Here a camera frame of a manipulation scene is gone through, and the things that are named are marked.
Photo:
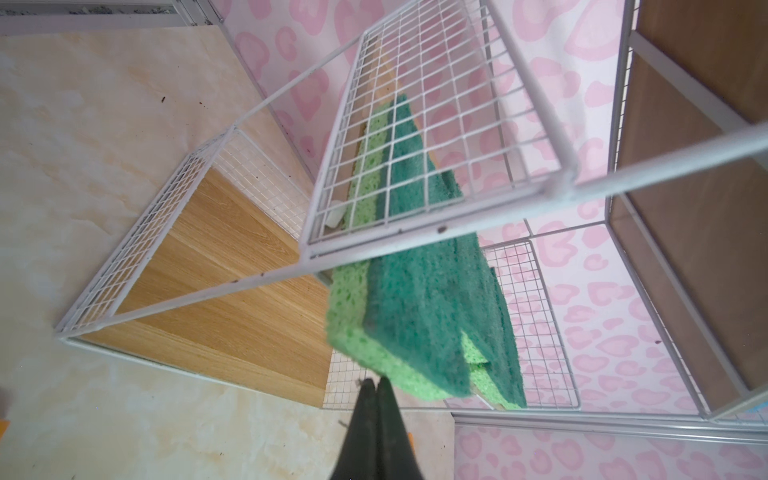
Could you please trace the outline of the green scouring pad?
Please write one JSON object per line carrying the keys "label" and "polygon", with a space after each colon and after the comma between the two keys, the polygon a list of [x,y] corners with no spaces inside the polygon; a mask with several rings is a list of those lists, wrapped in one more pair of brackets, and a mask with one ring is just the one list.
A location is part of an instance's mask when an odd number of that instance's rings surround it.
{"label": "green scouring pad", "polygon": [[[438,171],[423,149],[405,96],[378,106],[358,146],[344,224],[362,227],[459,199],[462,191],[453,173]],[[482,279],[471,285],[470,316],[462,330],[471,382],[465,397],[479,394],[506,409],[520,409],[526,406],[524,382],[507,302],[479,249],[486,265],[477,270]]]}
{"label": "green scouring pad", "polygon": [[471,393],[462,330],[486,264],[474,236],[342,265],[326,332],[337,351],[423,400]]}

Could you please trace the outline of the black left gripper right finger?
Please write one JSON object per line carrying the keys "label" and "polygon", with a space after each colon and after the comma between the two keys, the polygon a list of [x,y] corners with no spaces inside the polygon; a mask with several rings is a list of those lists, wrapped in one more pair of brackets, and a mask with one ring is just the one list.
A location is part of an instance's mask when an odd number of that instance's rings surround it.
{"label": "black left gripper right finger", "polygon": [[390,380],[382,377],[376,390],[377,475],[384,480],[422,480],[408,432]]}

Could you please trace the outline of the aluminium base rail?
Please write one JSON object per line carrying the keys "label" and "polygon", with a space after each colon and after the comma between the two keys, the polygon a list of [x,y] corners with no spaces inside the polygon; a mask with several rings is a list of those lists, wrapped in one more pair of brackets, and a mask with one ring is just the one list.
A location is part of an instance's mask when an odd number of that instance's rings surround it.
{"label": "aluminium base rail", "polygon": [[23,1],[1,3],[3,36],[220,25],[209,1]]}

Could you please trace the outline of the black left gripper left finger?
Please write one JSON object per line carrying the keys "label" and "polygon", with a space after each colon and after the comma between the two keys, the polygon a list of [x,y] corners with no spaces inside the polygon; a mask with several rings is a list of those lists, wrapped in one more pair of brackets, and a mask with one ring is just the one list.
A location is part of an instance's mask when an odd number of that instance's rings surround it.
{"label": "black left gripper left finger", "polygon": [[377,442],[376,385],[372,379],[365,379],[330,479],[377,479]]}

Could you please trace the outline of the orange sponge far left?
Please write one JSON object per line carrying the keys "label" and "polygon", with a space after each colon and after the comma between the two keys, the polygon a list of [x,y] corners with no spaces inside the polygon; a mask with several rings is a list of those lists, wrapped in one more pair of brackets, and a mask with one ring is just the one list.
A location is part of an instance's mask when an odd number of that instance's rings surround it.
{"label": "orange sponge far left", "polygon": [[6,419],[0,420],[0,439],[3,438],[6,431],[8,430],[8,427],[10,426],[10,421]]}

